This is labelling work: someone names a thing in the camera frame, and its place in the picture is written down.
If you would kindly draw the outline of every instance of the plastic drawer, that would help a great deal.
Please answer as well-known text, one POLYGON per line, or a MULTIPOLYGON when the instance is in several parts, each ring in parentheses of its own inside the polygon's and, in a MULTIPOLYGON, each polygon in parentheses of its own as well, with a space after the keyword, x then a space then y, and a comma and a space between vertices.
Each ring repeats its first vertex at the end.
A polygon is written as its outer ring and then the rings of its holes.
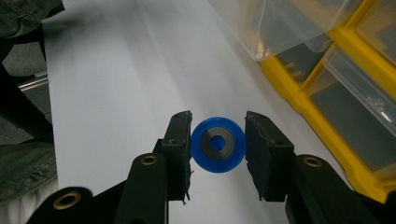
POLYGON ((306 81, 332 40, 326 35, 320 35, 291 49, 276 55, 288 74, 298 83, 306 81))
POLYGON ((322 35, 361 0, 209 0, 257 61, 322 35))
POLYGON ((396 65, 395 0, 378 2, 359 26, 358 33, 396 65))
POLYGON ((396 103, 341 49, 329 51, 309 98, 378 178, 396 176, 396 103))

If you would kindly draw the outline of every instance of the gray floor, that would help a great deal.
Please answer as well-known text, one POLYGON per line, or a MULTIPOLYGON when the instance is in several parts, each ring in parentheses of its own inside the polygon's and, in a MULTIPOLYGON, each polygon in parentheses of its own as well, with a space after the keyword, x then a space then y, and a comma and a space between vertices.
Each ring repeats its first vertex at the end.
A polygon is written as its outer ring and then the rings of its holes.
MULTIPOLYGON (((24 77, 47 70, 38 43, 16 45, 3 61, 11 76, 24 77)), ((49 86, 44 85, 25 92, 26 96, 51 121, 49 86)), ((0 117, 0 145, 18 144, 31 139, 24 130, 18 129, 0 117)))

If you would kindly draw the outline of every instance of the camouflage pants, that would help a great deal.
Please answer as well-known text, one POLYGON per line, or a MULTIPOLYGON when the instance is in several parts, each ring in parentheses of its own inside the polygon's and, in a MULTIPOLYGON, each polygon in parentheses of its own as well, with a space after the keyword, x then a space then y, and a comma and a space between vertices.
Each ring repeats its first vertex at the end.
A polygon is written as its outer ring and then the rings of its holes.
POLYGON ((62 0, 0 0, 0 38, 25 35, 63 10, 62 0))

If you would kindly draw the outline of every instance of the metal grommet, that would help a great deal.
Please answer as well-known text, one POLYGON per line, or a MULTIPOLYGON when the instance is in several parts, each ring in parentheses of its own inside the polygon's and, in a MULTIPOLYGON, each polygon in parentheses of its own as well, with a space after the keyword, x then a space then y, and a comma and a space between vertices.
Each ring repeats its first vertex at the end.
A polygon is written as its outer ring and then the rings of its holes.
POLYGON ((143 165, 152 165, 157 162, 158 158, 154 155, 148 155, 140 160, 143 165))
POLYGON ((56 210, 64 210, 74 206, 79 200, 81 200, 81 193, 78 191, 70 191, 55 200, 55 202, 53 202, 53 208, 56 210))
POLYGON ((201 148, 205 155, 215 161, 223 161, 233 155, 235 140, 233 134, 225 128, 213 127, 203 134, 201 148), (215 139, 221 139, 223 143, 213 144, 215 139))
POLYGON ((320 167, 322 165, 320 160, 313 158, 313 157, 305 157, 303 159, 303 161, 305 164, 312 166, 312 167, 320 167))

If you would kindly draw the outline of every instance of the blue ring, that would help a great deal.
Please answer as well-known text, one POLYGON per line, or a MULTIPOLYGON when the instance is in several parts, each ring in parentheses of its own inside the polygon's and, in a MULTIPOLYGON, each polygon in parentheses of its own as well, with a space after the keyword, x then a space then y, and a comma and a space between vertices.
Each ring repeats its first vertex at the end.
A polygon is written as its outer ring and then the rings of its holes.
POLYGON ((206 119, 195 128, 191 135, 191 155, 198 165, 209 172, 225 173, 231 171, 242 159, 244 159, 245 153, 245 134, 242 129, 230 119, 221 117, 206 119), (204 133, 214 127, 227 129, 233 135, 235 141, 233 154, 222 161, 215 161, 208 158, 201 148, 201 139, 204 133))

